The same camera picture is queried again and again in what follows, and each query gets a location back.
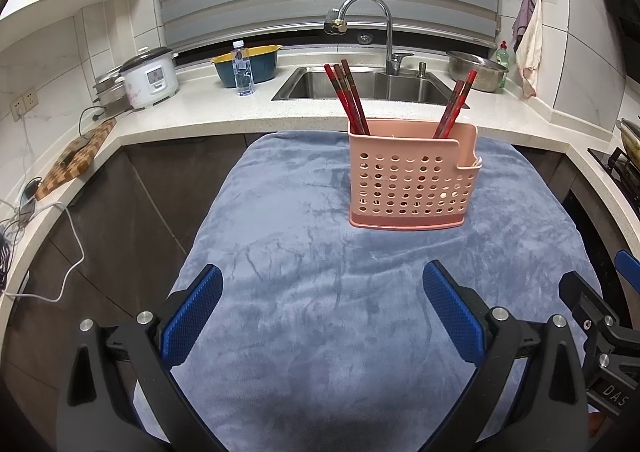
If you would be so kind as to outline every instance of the perforated basket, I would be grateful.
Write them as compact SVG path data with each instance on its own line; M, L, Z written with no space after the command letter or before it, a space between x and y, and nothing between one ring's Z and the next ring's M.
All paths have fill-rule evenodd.
M370 136L351 132L350 222L360 228L440 229L460 226L482 160L478 129L456 123L432 139L437 123L369 119Z

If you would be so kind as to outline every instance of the kitchen sink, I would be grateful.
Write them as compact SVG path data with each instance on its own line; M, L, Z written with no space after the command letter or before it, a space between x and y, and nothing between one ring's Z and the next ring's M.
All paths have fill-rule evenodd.
M418 78L416 70L403 70L398 76L387 76L382 69L373 67L351 67L351 72L362 99L446 105L451 94L451 90L430 72L424 78ZM309 98L337 99L324 67L296 69L273 101Z

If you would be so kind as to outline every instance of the white rice cooker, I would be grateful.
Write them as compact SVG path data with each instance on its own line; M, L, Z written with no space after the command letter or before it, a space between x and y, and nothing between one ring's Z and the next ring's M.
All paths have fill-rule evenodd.
M174 57L168 47L144 50L122 64L127 98L133 108L155 105L178 90Z

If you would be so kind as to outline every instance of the plastic bottle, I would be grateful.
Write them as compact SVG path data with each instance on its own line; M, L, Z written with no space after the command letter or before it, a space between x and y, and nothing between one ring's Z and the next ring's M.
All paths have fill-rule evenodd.
M507 42L504 40L500 44L500 49L495 51L495 61L498 62L502 67L506 67L509 69L509 52L507 51ZM502 81L500 82L500 88L504 88L504 84L507 81L507 73L502 76Z
M234 76L236 77L236 88L238 96L248 96L255 91L254 75L251 72L251 61L249 61L249 50L244 47L242 40L234 42Z

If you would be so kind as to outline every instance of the blue fleece blanket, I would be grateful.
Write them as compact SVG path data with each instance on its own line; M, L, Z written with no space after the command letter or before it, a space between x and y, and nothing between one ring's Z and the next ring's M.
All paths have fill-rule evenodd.
M476 152L483 167L464 225L412 232L350 225L344 133L280 132L245 152L174 285L207 263L222 270L222 298L172 373L231 452L418 450L474 371L422 289L435 258L490 307L533 321L562 313L582 357L558 281L576 270L600 288L574 223L513 147L480 138ZM135 405L162 437L139 387Z

